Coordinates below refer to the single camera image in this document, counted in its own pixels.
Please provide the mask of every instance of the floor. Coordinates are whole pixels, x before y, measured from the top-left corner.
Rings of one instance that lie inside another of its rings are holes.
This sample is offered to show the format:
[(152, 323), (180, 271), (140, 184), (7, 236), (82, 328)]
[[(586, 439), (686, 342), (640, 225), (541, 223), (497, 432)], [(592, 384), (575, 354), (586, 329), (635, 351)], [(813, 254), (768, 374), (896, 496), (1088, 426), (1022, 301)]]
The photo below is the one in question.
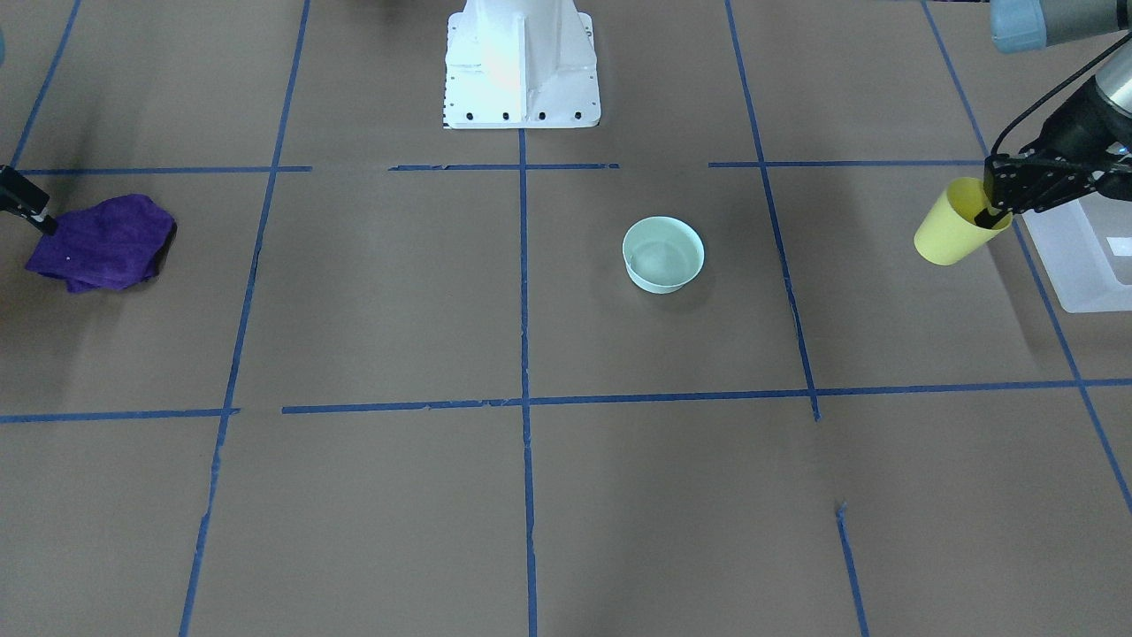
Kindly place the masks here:
[(2, 222), (0, 635), (1129, 634), (1132, 315), (911, 244), (1110, 38), (578, 5), (602, 123), (526, 134), (441, 128), (456, 0), (0, 5), (0, 157), (180, 223), (70, 295)]

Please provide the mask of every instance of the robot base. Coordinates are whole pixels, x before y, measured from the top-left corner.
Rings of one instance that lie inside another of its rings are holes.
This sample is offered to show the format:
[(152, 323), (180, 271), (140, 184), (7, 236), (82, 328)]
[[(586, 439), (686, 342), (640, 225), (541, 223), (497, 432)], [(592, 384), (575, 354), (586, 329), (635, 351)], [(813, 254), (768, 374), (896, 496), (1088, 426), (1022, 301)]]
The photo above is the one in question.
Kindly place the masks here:
[(469, 0), (448, 19), (447, 128), (586, 128), (601, 119), (593, 20), (573, 0)]

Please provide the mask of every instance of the purple towel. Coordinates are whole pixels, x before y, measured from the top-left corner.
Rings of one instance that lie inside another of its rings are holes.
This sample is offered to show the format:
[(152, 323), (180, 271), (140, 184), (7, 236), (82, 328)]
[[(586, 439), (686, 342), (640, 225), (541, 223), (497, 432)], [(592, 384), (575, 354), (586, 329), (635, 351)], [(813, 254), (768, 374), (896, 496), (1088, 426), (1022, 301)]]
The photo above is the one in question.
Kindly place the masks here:
[(126, 195), (58, 217), (26, 267), (67, 281), (67, 291), (123, 290), (157, 274), (177, 223), (145, 195)]

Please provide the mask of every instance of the blue tape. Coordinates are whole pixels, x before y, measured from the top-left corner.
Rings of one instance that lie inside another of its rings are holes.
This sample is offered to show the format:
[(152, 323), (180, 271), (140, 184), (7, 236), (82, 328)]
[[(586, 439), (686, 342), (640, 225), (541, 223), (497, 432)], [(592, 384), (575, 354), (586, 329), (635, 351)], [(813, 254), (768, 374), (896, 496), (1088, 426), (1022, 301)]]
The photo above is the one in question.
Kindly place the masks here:
[(1132, 379), (1107, 379), (1084, 381), (1086, 387), (1132, 387)]
[(865, 617), (865, 602), (860, 595), (860, 583), (857, 580), (857, 566), (852, 560), (852, 546), (849, 545), (849, 532), (846, 531), (846, 503), (838, 508), (838, 534), (841, 535), (841, 552), (846, 558), (846, 570), (849, 573), (849, 587), (852, 589), (852, 603), (857, 609), (857, 623), (860, 637), (868, 637), (868, 619)]
[(153, 412), (89, 412), (76, 414), (24, 414), (0, 416), (0, 424), (93, 423), (98, 421), (160, 421), (164, 419), (215, 419), (239, 410), (165, 410)]
[(276, 172), (310, 172), (310, 165), (191, 165), (173, 167), (35, 167), (20, 170), (24, 174), (50, 175), (104, 175), (104, 174), (226, 174), (226, 173), (267, 173)]
[(751, 119), (751, 134), (755, 140), (755, 153), (758, 155), (758, 167), (763, 177), (763, 190), (766, 193), (766, 207), (771, 216), (771, 226), (774, 230), (774, 244), (778, 247), (779, 261), (782, 265), (782, 281), (786, 284), (786, 294), (790, 301), (790, 311), (794, 315), (794, 329), (798, 338), (798, 354), (801, 358), (801, 369), (806, 375), (806, 388), (809, 390), (809, 404), (814, 411), (814, 421), (822, 420), (822, 411), (817, 404), (817, 393), (814, 388), (814, 372), (809, 365), (809, 353), (806, 348), (806, 334), (801, 328), (801, 313), (798, 311), (798, 301), (794, 294), (794, 283), (790, 281), (790, 262), (786, 255), (786, 244), (782, 241), (782, 229), (779, 225), (778, 209), (774, 205), (774, 191), (771, 189), (771, 177), (766, 170), (766, 156), (763, 154), (762, 136), (758, 134), (758, 118), (755, 115), (755, 103), (751, 97), (751, 86), (747, 83), (747, 67), (743, 61), (743, 49), (739, 46), (739, 32), (735, 27), (735, 12), (731, 10), (731, 0), (723, 0), (727, 7), (727, 21), (731, 28), (731, 44), (735, 46), (735, 61), (739, 67), (739, 79), (743, 83), (743, 96), (747, 101), (747, 117)]
[(1121, 496), (1124, 498), (1124, 506), (1127, 508), (1129, 514), (1132, 514), (1132, 492), (1129, 491), (1129, 483), (1124, 479), (1124, 472), (1121, 471), (1121, 464), (1116, 459), (1116, 454), (1113, 453), (1113, 446), (1108, 442), (1108, 434), (1105, 433), (1105, 428), (1100, 424), (1100, 418), (1097, 416), (1092, 398), (1089, 397), (1089, 391), (1084, 389), (1083, 384), (1078, 390), (1081, 393), (1081, 401), (1084, 402), (1084, 408), (1089, 412), (1089, 420), (1092, 421), (1092, 430), (1097, 433), (1097, 439), (1100, 440), (1100, 448), (1105, 450), (1105, 458), (1108, 459), (1108, 468), (1113, 471), (1113, 476), (1116, 479), (1116, 487), (1120, 488)]
[(529, 163), (526, 170), (618, 170), (619, 163)]
[[(1088, 381), (1095, 387), (1132, 387), (1132, 379)], [(818, 388), (822, 397), (832, 396), (902, 396), (916, 394), (952, 394), (984, 391), (1034, 391), (1070, 389), (1077, 381), (1019, 381), (1002, 384), (961, 384), (923, 386), (881, 386), (856, 388)], [(808, 389), (756, 390), (756, 391), (706, 391), (683, 394), (641, 395), (593, 395), (593, 396), (546, 396), (529, 397), (526, 403), (537, 407), (554, 405), (614, 405), (632, 403), (693, 403), (707, 401), (762, 401), (777, 398), (806, 398)], [(295, 414), (349, 414), (355, 412), (411, 412), (418, 410), (481, 410), (491, 407), (520, 407), (523, 398), (491, 398), (483, 401), (437, 401), (420, 403), (363, 403), (351, 405), (303, 405), (283, 407), (285, 415)]]
[(284, 415), (295, 414), (354, 414), (363, 412), (417, 412), (426, 410), (479, 410), (483, 407), (518, 407), (518, 398), (492, 398), (487, 401), (438, 401), (422, 403), (368, 403), (354, 405), (299, 405), (284, 407)]
[[(299, 20), (299, 34), (295, 38), (294, 54), (291, 58), (291, 75), (288, 79), (286, 93), (283, 98), (283, 112), (280, 114), (278, 132), (275, 136), (275, 152), (272, 155), (272, 170), (267, 178), (267, 190), (264, 193), (264, 207), (259, 213), (259, 227), (256, 231), (256, 247), (251, 255), (251, 268), (248, 272), (248, 284), (243, 293), (243, 309), (240, 312), (240, 327), (237, 332), (235, 347), (232, 352), (232, 370), (229, 373), (228, 389), (224, 393), (224, 410), (228, 412), (232, 407), (235, 395), (235, 381), (240, 375), (240, 358), (243, 354), (243, 341), (248, 332), (248, 317), (251, 313), (251, 300), (256, 290), (256, 276), (259, 269), (259, 253), (264, 246), (264, 233), (267, 229), (267, 218), (271, 213), (272, 198), (275, 191), (275, 179), (278, 174), (280, 158), (283, 155), (283, 139), (286, 136), (288, 119), (291, 114), (291, 98), (294, 95), (294, 85), (299, 76), (299, 62), (302, 59), (302, 44), (307, 34), (307, 19), (310, 16), (310, 0), (303, 0), (302, 17)], [(221, 449), (228, 438), (229, 414), (221, 416), (220, 427), (216, 431), (216, 447), (213, 450), (212, 473), (208, 481), (208, 506), (205, 515), (200, 518), (200, 527), (197, 531), (196, 553), (192, 558), (192, 570), (189, 575), (189, 587), (185, 594), (185, 610), (181, 613), (181, 627), (179, 637), (188, 637), (189, 626), (192, 620), (192, 606), (196, 602), (197, 585), (200, 579), (200, 563), (204, 560), (205, 546), (208, 540), (208, 525), (212, 520), (213, 502), (216, 498), (216, 485), (220, 479)]]
[(200, 565), (205, 558), (205, 544), (208, 542), (208, 525), (212, 522), (213, 502), (216, 500), (216, 484), (220, 479), (220, 451), (224, 447), (224, 439), (228, 437), (229, 416), (221, 416), (220, 428), (216, 431), (216, 447), (213, 448), (213, 462), (208, 472), (208, 503), (205, 507), (205, 515), (200, 517), (200, 526), (197, 528), (197, 543), (192, 551), (192, 568), (189, 570), (189, 587), (185, 593), (185, 610), (181, 612), (181, 626), (178, 637), (188, 637), (189, 625), (192, 621), (192, 608), (197, 601), (197, 586), (200, 583)]
[(983, 160), (829, 160), (829, 161), (713, 161), (707, 167), (840, 167), (840, 166), (919, 166), (983, 165)]
[[(963, 102), (963, 107), (967, 109), (967, 115), (971, 120), (971, 127), (975, 130), (975, 136), (979, 140), (979, 146), (983, 148), (984, 153), (988, 153), (986, 145), (986, 139), (983, 137), (983, 130), (979, 128), (978, 120), (975, 118), (975, 111), (971, 110), (971, 103), (967, 98), (967, 92), (963, 91), (963, 85), (959, 80), (959, 75), (955, 72), (954, 64), (951, 63), (951, 55), (947, 53), (947, 46), (943, 42), (943, 37), (940, 35), (940, 29), (935, 25), (935, 19), (932, 17), (932, 10), (925, 0), (920, 0), (920, 7), (924, 9), (924, 15), (927, 17), (928, 24), (932, 26), (932, 33), (935, 34), (935, 41), (940, 45), (940, 52), (943, 54), (943, 59), (947, 64), (947, 70), (951, 72), (951, 79), (955, 84), (955, 91), (959, 92), (959, 96)], [(1046, 290), (1045, 283), (1041, 282), (1041, 276), (1038, 274), (1038, 267), (1034, 261), (1034, 255), (1030, 252), (1030, 247), (1026, 242), (1026, 238), (1022, 235), (1022, 230), (1019, 227), (1018, 223), (1014, 223), (1014, 236), (1018, 239), (1018, 244), (1022, 248), (1022, 256), (1026, 258), (1026, 265), (1030, 268), (1030, 276), (1034, 277), (1034, 283), (1038, 287), (1038, 294), (1041, 296), (1041, 303), (1046, 308), (1046, 313), (1049, 316), (1049, 322), (1053, 325), (1054, 333), (1057, 335), (1057, 343), (1061, 345), (1062, 353), (1065, 355), (1065, 362), (1069, 364), (1070, 372), (1073, 375), (1073, 380), (1078, 387), (1078, 391), (1081, 395), (1081, 401), (1084, 403), (1084, 408), (1089, 413), (1089, 419), (1092, 422), (1092, 429), (1097, 434), (1097, 439), (1100, 441), (1100, 447), (1105, 451), (1105, 457), (1108, 459), (1108, 466), (1113, 472), (1113, 476), (1116, 479), (1116, 484), (1120, 488), (1121, 496), (1124, 499), (1124, 506), (1127, 508), (1129, 513), (1132, 514), (1132, 493), (1129, 492), (1127, 481), (1124, 477), (1124, 473), (1121, 471), (1121, 465), (1116, 460), (1115, 454), (1113, 454), (1112, 445), (1108, 442), (1108, 434), (1105, 433), (1105, 428), (1100, 423), (1100, 418), (1097, 415), (1097, 411), (1092, 405), (1092, 398), (1089, 396), (1089, 382), (1087, 382), (1081, 377), (1081, 371), (1077, 365), (1077, 360), (1073, 358), (1073, 351), (1069, 346), (1069, 341), (1065, 338), (1065, 334), (1062, 330), (1061, 321), (1057, 320), (1057, 312), (1054, 310), (1053, 302), (1049, 300), (1049, 292)]]
[(688, 394), (644, 394), (606, 396), (558, 396), (532, 398), (531, 405), (611, 405), (618, 403), (689, 403), (702, 401), (755, 401), (763, 398), (806, 398), (809, 390), (719, 391)]
[(398, 164), (389, 172), (446, 172), (454, 170), (617, 170), (619, 163), (448, 163), (448, 164)]
[(534, 557), (534, 467), (531, 457), (531, 348), (530, 348), (530, 277), (528, 276), (528, 190), (526, 131), (518, 131), (518, 275), (520, 334), (522, 335), (523, 386), (523, 492), (526, 509), (526, 626), (530, 637), (539, 635), (539, 592)]
[(818, 396), (878, 396), (878, 395), (904, 395), (904, 394), (947, 394), (947, 393), (977, 393), (977, 391), (1014, 391), (1036, 389), (1062, 389), (1075, 388), (1077, 381), (1035, 381), (1035, 382), (1010, 382), (1010, 384), (966, 384), (966, 385), (940, 385), (940, 386), (893, 386), (893, 387), (867, 387), (867, 388), (830, 388), (818, 389)]
[(24, 123), (24, 131), (19, 135), (19, 141), (16, 144), (16, 152), (11, 155), (11, 161), (8, 165), (16, 167), (19, 163), (22, 156), (24, 156), (24, 148), (27, 146), (27, 138), (32, 135), (32, 127), (35, 126), (35, 118), (40, 115), (40, 109), (43, 106), (43, 98), (48, 96), (48, 88), (51, 87), (51, 80), (55, 77), (55, 71), (59, 69), (59, 61), (63, 58), (63, 51), (67, 49), (67, 42), (70, 40), (71, 29), (75, 28), (75, 19), (78, 18), (78, 8), (83, 3), (83, 0), (75, 0), (75, 5), (71, 6), (70, 16), (67, 17), (67, 26), (63, 28), (63, 35), (59, 38), (59, 46), (55, 48), (55, 54), (51, 58), (51, 66), (48, 67), (48, 76), (43, 78), (43, 86), (40, 87), (38, 95), (35, 96), (35, 103), (32, 105), (32, 112), (27, 115), (27, 121)]

